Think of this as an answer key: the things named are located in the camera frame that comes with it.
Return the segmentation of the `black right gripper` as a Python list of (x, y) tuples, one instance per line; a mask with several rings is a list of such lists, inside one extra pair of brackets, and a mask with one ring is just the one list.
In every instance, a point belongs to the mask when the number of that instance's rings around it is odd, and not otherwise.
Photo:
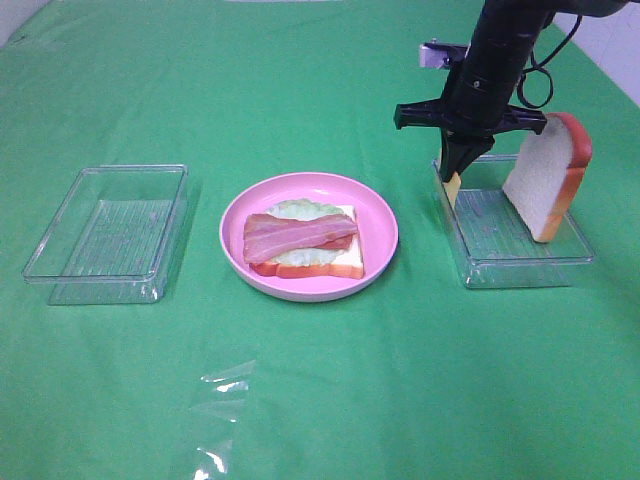
[(466, 58), (448, 70), (438, 98), (396, 106), (394, 123), (398, 129), (444, 129), (440, 131), (439, 166), (443, 181), (450, 181), (456, 173), (461, 175), (488, 152), (495, 143), (490, 136), (514, 130), (542, 132), (547, 119), (538, 108), (509, 103), (531, 51), (530, 47), (490, 48), (477, 53), (469, 47)]

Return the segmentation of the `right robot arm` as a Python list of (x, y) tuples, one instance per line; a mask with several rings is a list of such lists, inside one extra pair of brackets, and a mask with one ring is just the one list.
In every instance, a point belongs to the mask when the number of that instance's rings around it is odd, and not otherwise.
[(446, 69), (446, 83), (436, 99), (397, 105), (396, 127), (440, 129), (439, 172), (445, 182), (488, 152), (495, 135), (519, 130), (541, 134), (547, 120), (538, 107), (509, 104), (539, 34), (558, 12), (602, 18), (625, 5), (624, 1), (486, 1), (469, 44), (431, 41), (420, 46), (420, 65)]

